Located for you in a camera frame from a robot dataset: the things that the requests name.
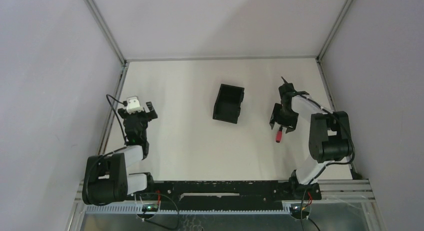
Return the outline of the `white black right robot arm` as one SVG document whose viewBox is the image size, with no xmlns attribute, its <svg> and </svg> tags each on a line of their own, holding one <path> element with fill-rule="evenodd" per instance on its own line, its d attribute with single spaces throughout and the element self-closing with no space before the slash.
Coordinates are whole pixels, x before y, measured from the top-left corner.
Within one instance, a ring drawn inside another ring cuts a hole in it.
<svg viewBox="0 0 424 231">
<path fill-rule="evenodd" d="M 289 178 L 289 190 L 305 191 L 317 183 L 328 166 L 349 165 L 355 156 L 350 132 L 349 116 L 344 111 L 333 111 L 311 98 L 306 91 L 298 91 L 292 83 L 278 88 L 280 102 L 275 103 L 269 125 L 278 125 L 275 141 L 280 143 L 283 134 L 295 131 L 299 118 L 309 123 L 309 156 Z"/>
</svg>

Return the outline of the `red handled screwdriver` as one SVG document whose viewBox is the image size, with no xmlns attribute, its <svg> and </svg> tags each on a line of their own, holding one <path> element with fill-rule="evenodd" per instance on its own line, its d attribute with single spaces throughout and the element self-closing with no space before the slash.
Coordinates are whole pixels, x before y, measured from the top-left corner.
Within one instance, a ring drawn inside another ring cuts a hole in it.
<svg viewBox="0 0 424 231">
<path fill-rule="evenodd" d="M 280 143 L 282 141 L 283 138 L 283 133 L 284 133 L 284 127 L 281 125 L 276 133 L 275 136 L 275 142 L 276 143 Z"/>
</svg>

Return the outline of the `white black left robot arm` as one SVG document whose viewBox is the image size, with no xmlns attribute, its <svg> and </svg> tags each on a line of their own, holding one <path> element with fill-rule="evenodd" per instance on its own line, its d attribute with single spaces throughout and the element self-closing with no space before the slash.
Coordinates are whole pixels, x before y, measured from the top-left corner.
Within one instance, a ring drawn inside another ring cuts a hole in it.
<svg viewBox="0 0 424 231">
<path fill-rule="evenodd" d="M 147 108 L 143 108 L 134 97 L 124 104 L 117 111 L 124 146 L 87 159 L 82 186 L 82 199 L 86 205 L 122 202 L 133 193 L 145 191 L 152 181 L 149 172 L 129 173 L 128 170 L 148 157 L 147 128 L 150 121 L 158 118 L 157 112 L 152 102 L 147 102 Z"/>
</svg>

